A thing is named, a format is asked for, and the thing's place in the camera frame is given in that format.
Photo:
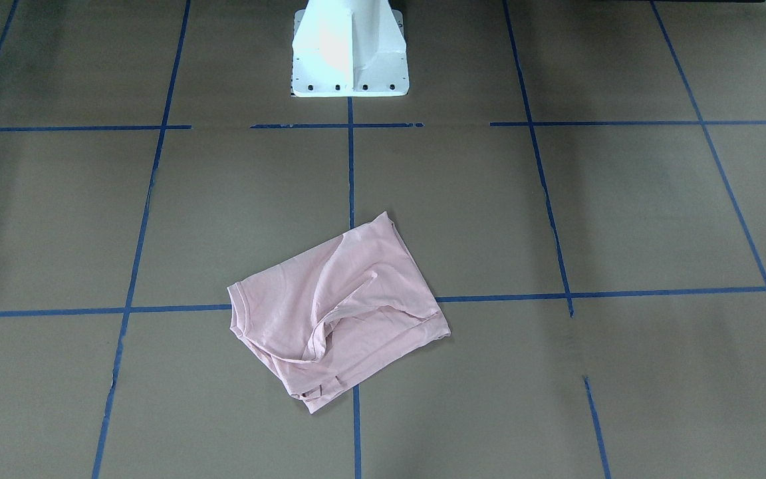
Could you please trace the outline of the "pink Snoopy t-shirt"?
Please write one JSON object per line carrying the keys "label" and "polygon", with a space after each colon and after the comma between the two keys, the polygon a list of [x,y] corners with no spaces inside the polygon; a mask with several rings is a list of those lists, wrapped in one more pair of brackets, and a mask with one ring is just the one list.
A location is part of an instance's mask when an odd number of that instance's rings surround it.
{"label": "pink Snoopy t-shirt", "polygon": [[311,414],[451,334],[387,212],[227,292],[230,331]]}

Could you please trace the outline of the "white metal mount base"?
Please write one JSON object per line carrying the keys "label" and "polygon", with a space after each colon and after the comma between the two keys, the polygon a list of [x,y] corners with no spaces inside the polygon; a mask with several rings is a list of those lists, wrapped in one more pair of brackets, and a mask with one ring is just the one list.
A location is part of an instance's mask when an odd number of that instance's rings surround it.
{"label": "white metal mount base", "polygon": [[309,1],[294,14],[290,92],[300,98],[410,91],[404,16],[388,1]]}

